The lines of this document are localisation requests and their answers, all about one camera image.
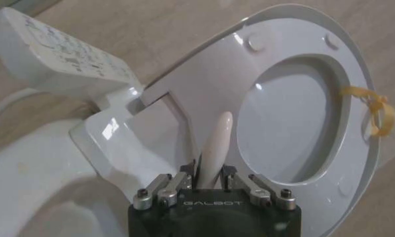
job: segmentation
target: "robotic hand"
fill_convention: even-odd
[[[291,190],[224,160],[232,115],[224,112],[198,158],[172,178],[138,189],[128,210],[130,237],[299,237],[301,212]],[[221,189],[213,189],[220,179]]]

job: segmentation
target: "toilet lid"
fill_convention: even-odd
[[[327,235],[372,176],[377,140],[368,111],[341,87],[371,88],[360,54],[339,25],[300,5],[260,12],[205,43],[144,91],[169,94],[188,118],[196,150],[230,111],[226,163],[292,190],[301,236]]]

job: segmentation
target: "white toilet seat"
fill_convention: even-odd
[[[249,46],[246,39],[254,37],[256,44]],[[209,45],[144,91],[142,102],[150,104],[165,93],[172,96],[188,118],[198,150],[217,115],[230,111],[237,121],[241,103],[256,79],[274,65],[296,57],[321,60],[336,74],[340,87],[349,84],[368,87],[364,65],[335,33],[312,22],[284,18],[245,26]],[[304,237],[329,233],[363,192],[363,188],[361,191],[357,188],[371,155],[369,142],[360,129],[364,115],[364,104],[357,99],[343,98],[337,135],[321,168],[301,182],[276,182],[297,197]],[[240,172],[250,173],[240,158],[236,132],[233,129],[226,163]],[[268,176],[257,168],[254,172]]]

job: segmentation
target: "bidet control panel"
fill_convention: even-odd
[[[0,10],[0,58],[29,87],[93,99],[141,86],[125,62],[11,8]]]

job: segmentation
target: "screw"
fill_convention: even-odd
[[[137,197],[138,198],[142,198],[142,197],[145,197],[148,195],[148,191],[146,191],[146,189],[138,189],[137,190]]]
[[[291,190],[281,189],[281,198],[291,198]]]
[[[262,200],[260,201],[260,206],[269,207],[270,205],[272,205],[270,200],[265,200],[265,199],[262,199]]]

